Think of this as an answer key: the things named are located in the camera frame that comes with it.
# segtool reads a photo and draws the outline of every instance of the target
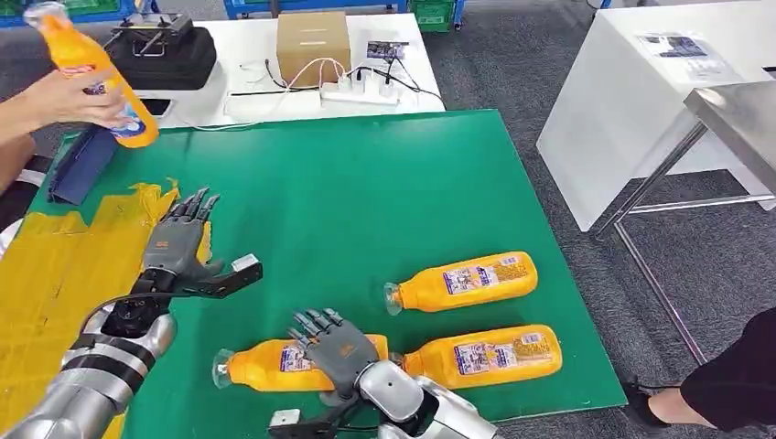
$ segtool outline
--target stainless steel table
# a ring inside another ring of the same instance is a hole
[[[665,210],[692,209],[704,206],[746,203],[776,199],[776,81],[749,82],[694,89],[684,105],[697,117],[697,123],[667,157],[644,179],[635,191],[595,231],[597,239],[610,230],[619,234],[641,273],[657,295],[672,323],[679,331],[698,364],[706,356],[679,316],[665,291],[658,283],[649,264],[625,230],[622,220],[626,215]],[[695,145],[708,130],[714,132],[735,154],[741,163],[770,191],[770,194],[738,197],[698,199],[654,205],[639,205],[641,200],[660,182],[661,178]]]

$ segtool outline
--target black pants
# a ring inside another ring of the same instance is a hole
[[[733,345],[684,380],[680,392],[723,432],[776,425],[776,308],[754,316]]]
[[[31,171],[46,173],[51,159],[34,155],[25,166]],[[32,198],[38,193],[38,187],[32,183],[15,181],[0,195],[0,232],[14,222],[24,218]]]

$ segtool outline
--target human hand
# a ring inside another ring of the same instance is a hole
[[[68,79],[54,70],[15,99],[20,101],[27,117],[34,120],[36,128],[55,122],[90,122],[118,128],[130,120],[122,115],[125,101],[121,91],[118,88],[111,88],[105,94],[83,91],[112,75],[110,70],[101,70]]]

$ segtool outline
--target bottle label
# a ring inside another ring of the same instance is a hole
[[[528,274],[520,258],[511,256],[492,265],[471,265],[442,273],[448,294],[461,294],[514,281]]]
[[[59,69],[59,71],[61,71],[62,74],[68,78],[75,78],[77,76],[89,73],[90,71],[94,71],[95,68],[96,66],[93,64],[84,64],[82,66],[63,67]],[[83,92],[92,95],[105,94],[108,92],[108,88],[104,82],[98,82],[83,89]],[[129,102],[124,106],[124,109],[118,115],[131,120],[124,126],[111,129],[111,133],[115,137],[134,137],[146,131],[146,124],[143,123],[143,121],[140,119],[140,116],[137,115]]]
[[[305,358],[305,352],[295,344],[283,346],[280,353],[281,372],[299,372],[313,369],[313,362]]]
[[[453,348],[458,373],[474,375],[552,360],[550,345],[539,333],[525,334],[512,343],[469,343]]]

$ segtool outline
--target gray carpet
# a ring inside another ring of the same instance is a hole
[[[199,19],[224,17],[218,3],[162,3]],[[462,31],[424,40],[448,109],[500,110],[615,369],[645,382],[671,383],[693,369],[692,357],[624,246],[614,237],[595,242],[578,230],[535,147],[591,17],[583,0],[470,0]],[[49,67],[36,38],[0,33],[0,96]],[[42,152],[53,150],[58,133],[49,128],[38,136]],[[655,197],[741,190],[727,172],[711,172],[670,177]],[[735,339],[751,316],[776,306],[769,288],[776,279],[773,214],[733,206],[630,217],[626,225],[709,356]],[[515,421],[502,430],[507,438],[526,439],[766,437],[753,428],[722,434],[695,426],[647,434],[617,409]]]

